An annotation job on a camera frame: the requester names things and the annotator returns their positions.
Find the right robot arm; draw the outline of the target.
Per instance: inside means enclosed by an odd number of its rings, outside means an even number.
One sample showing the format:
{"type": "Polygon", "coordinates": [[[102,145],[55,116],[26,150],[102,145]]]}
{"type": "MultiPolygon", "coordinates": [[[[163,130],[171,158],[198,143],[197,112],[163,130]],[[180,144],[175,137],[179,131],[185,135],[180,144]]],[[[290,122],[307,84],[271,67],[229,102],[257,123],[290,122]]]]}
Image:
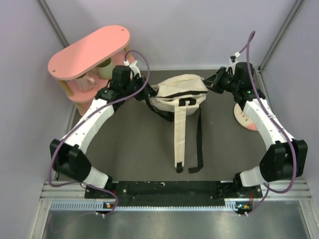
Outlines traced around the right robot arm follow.
{"type": "Polygon", "coordinates": [[[252,120],[266,146],[266,153],[258,166],[235,174],[233,192],[246,196],[252,186],[280,180],[295,181],[304,172],[308,145],[296,140],[280,124],[269,108],[262,91],[256,88],[254,69],[247,62],[221,67],[204,80],[206,87],[216,93],[230,92],[235,103],[252,120]]]}

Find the cream canvas backpack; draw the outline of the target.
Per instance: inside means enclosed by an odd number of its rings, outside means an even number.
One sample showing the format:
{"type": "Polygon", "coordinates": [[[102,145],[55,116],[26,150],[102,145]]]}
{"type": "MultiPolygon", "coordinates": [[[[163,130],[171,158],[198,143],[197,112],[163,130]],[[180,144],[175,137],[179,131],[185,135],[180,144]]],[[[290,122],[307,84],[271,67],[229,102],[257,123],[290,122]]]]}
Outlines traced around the cream canvas backpack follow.
{"type": "Polygon", "coordinates": [[[184,74],[169,78],[152,86],[157,95],[146,99],[149,109],[165,120],[174,123],[174,166],[181,173],[185,160],[186,117],[201,110],[208,89],[203,78],[184,74]]]}

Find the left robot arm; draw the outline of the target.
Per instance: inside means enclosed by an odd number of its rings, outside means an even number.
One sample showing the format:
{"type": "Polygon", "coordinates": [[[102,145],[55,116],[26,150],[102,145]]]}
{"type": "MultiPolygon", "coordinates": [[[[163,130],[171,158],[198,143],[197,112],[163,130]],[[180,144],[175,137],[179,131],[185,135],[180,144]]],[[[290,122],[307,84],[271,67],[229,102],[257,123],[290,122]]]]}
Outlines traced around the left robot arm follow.
{"type": "Polygon", "coordinates": [[[109,197],[113,191],[113,179],[92,166],[86,151],[92,139],[108,120],[127,100],[140,100],[147,96],[150,75],[142,74],[138,67],[117,65],[113,78],[94,96],[87,112],[80,121],[60,140],[50,143],[51,162],[47,181],[52,187],[52,172],[64,174],[72,183],[84,183],[94,188],[101,197],[109,197]]]}

